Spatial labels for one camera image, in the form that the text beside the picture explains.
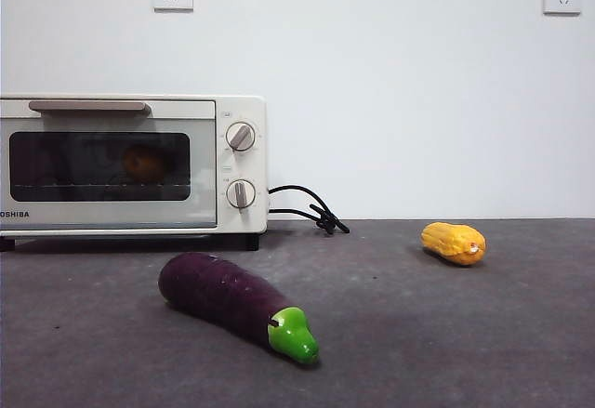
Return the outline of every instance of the eggplant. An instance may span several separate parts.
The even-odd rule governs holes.
[[[226,327],[297,362],[318,360],[303,310],[261,278],[225,259],[182,253],[159,274],[161,295],[176,309]]]

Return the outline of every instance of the gray floor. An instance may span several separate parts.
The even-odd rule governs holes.
[[[425,221],[325,236],[274,222],[257,252],[200,241],[34,241],[2,254],[2,406],[587,407],[595,401],[595,220],[473,221],[483,263],[424,253]],[[304,369],[169,309],[181,251],[262,274],[306,310]]]

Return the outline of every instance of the black cable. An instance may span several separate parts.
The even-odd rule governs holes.
[[[312,219],[314,222],[318,222],[320,220],[316,216],[309,215],[305,211],[294,210],[293,208],[273,208],[272,210],[269,210],[269,213],[291,213],[293,215],[307,217],[308,219]]]
[[[306,187],[302,187],[300,185],[283,185],[282,187],[277,187],[277,188],[273,188],[272,190],[269,190],[269,194],[273,194],[274,192],[285,191],[285,190],[304,191],[305,193],[309,194],[314,199],[316,199],[316,202],[318,202],[320,205],[322,205],[326,211],[328,211],[328,212],[331,211],[328,209],[328,206],[326,206],[326,204],[323,202],[323,200],[320,197],[318,197],[318,194],[316,194],[314,191],[308,190]]]
[[[283,185],[282,187],[277,187],[269,190],[269,194],[285,190],[303,191],[311,197],[313,197],[316,200],[316,202],[322,206],[322,208],[314,204],[311,204],[310,208],[314,210],[316,213],[318,213],[320,217],[316,217],[314,215],[308,214],[300,210],[295,210],[293,208],[273,208],[269,210],[269,213],[291,213],[294,215],[307,217],[308,219],[315,221],[316,226],[325,230],[328,234],[333,234],[335,232],[335,227],[338,227],[344,233],[350,232],[350,229],[331,212],[331,210],[324,203],[324,201],[320,197],[318,197],[318,195],[314,191],[309,190],[306,187],[302,187],[300,185]]]

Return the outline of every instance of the control knob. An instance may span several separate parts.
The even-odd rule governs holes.
[[[254,128],[248,123],[234,123],[228,128],[225,138],[234,151],[247,151],[254,145]]]
[[[256,190],[247,180],[235,180],[227,189],[227,200],[236,208],[242,209],[254,202]]]

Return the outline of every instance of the toaster oven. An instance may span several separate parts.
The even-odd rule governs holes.
[[[265,103],[223,96],[3,96],[0,237],[267,228]]]

